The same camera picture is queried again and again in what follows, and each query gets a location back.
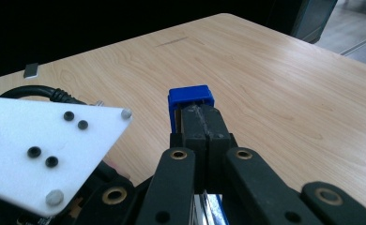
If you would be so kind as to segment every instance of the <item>small black object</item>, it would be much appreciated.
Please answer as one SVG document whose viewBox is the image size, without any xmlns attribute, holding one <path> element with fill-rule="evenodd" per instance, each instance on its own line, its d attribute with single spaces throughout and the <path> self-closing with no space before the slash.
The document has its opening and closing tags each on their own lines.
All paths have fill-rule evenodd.
<svg viewBox="0 0 366 225">
<path fill-rule="evenodd" d="M 38 63 L 26 65 L 23 76 L 25 78 L 37 77 L 38 76 L 38 66 L 39 66 Z"/>
<path fill-rule="evenodd" d="M 66 121 L 73 120 L 74 119 L 74 112 L 71 112 L 71 111 L 64 112 L 64 119 Z"/>
<path fill-rule="evenodd" d="M 58 164 L 58 159 L 57 157 L 48 157 L 46 158 L 45 164 L 49 168 L 55 167 Z"/>
<path fill-rule="evenodd" d="M 40 148 L 39 147 L 30 147 L 27 151 L 27 155 L 30 157 L 30 158 L 37 158 L 39 157 L 41 151 L 40 151 Z"/>
<path fill-rule="evenodd" d="M 78 128 L 79 129 L 86 129 L 88 127 L 88 123 L 86 122 L 86 120 L 81 120 L 79 123 L 78 123 Z"/>
</svg>

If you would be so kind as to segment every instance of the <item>screw hole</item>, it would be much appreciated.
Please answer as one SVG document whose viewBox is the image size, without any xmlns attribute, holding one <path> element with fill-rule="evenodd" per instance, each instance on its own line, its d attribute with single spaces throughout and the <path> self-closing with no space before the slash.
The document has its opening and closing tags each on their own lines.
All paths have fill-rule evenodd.
<svg viewBox="0 0 366 225">
<path fill-rule="evenodd" d="M 252 154 L 245 150 L 238 150 L 236 152 L 236 156 L 241 159 L 250 159 L 252 158 Z"/>
<path fill-rule="evenodd" d="M 173 159 L 183 159 L 187 157 L 187 153 L 184 151 L 176 150 L 171 154 Z"/>
<path fill-rule="evenodd" d="M 102 200 L 106 204 L 122 203 L 128 196 L 128 192 L 123 187 L 111 187 L 104 191 Z"/>
<path fill-rule="evenodd" d="M 288 219 L 290 222 L 293 222 L 293 223 L 300 223 L 300 221 L 302 220 L 300 218 L 300 216 L 297 213 L 294 213 L 294 212 L 286 212 L 285 213 L 285 218 Z"/>
<path fill-rule="evenodd" d="M 324 203 L 330 204 L 330 205 L 342 205 L 343 199 L 342 197 L 336 193 L 335 191 L 320 187 L 315 190 L 315 196 L 323 201 Z"/>
<path fill-rule="evenodd" d="M 156 221 L 158 223 L 167 223 L 171 219 L 168 212 L 160 211 L 156 214 Z"/>
<path fill-rule="evenodd" d="M 107 198 L 109 198 L 110 200 L 116 200 L 116 199 L 120 198 L 121 196 L 122 196 L 122 193 L 120 191 L 113 191 L 113 192 L 109 193 Z"/>
</svg>

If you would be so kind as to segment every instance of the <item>black cable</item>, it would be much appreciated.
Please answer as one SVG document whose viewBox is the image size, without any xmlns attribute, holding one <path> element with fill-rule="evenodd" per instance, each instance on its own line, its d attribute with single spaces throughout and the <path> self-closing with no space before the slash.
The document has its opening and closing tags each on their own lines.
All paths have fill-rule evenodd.
<svg viewBox="0 0 366 225">
<path fill-rule="evenodd" d="M 73 103 L 82 105 L 86 104 L 80 100 L 77 100 L 75 97 L 72 97 L 71 95 L 69 95 L 69 93 L 61 90 L 60 88 L 54 89 L 52 87 L 43 85 L 27 85 L 27 86 L 16 87 L 0 95 L 0 98 L 24 98 L 30 96 L 45 97 L 53 102 Z"/>
</svg>

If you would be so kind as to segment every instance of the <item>wooden table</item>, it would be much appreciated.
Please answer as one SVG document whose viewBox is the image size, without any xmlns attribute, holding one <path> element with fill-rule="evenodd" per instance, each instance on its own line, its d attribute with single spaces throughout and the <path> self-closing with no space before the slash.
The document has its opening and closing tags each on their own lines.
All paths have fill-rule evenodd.
<svg viewBox="0 0 366 225">
<path fill-rule="evenodd" d="M 296 190 L 336 185 L 366 206 L 366 65 L 219 14 L 0 78 L 59 87 L 87 103 L 129 107 L 134 120 L 108 155 L 137 185 L 169 144 L 168 91 L 207 84 L 240 146 Z"/>
</svg>

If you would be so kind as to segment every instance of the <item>black screw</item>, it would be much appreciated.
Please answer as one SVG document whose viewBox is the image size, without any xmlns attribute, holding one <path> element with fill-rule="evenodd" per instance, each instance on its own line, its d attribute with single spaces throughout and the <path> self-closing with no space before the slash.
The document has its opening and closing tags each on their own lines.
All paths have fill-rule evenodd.
<svg viewBox="0 0 366 225">
<path fill-rule="evenodd" d="M 78 128 L 79 129 L 86 129 L 88 127 L 88 123 L 86 122 L 86 120 L 81 120 L 79 123 L 78 123 Z"/>
<path fill-rule="evenodd" d="M 57 166 L 58 159 L 57 159 L 57 157 L 48 157 L 48 158 L 46 158 L 45 164 L 47 167 L 53 168 L 53 167 Z"/>
<path fill-rule="evenodd" d="M 71 112 L 71 111 L 64 112 L 64 119 L 67 120 L 67 121 L 73 120 L 74 119 L 74 112 Z"/>
<path fill-rule="evenodd" d="M 39 157 L 40 155 L 40 148 L 39 147 L 30 147 L 27 151 L 27 155 L 30 157 L 30 158 L 37 158 Z"/>
</svg>

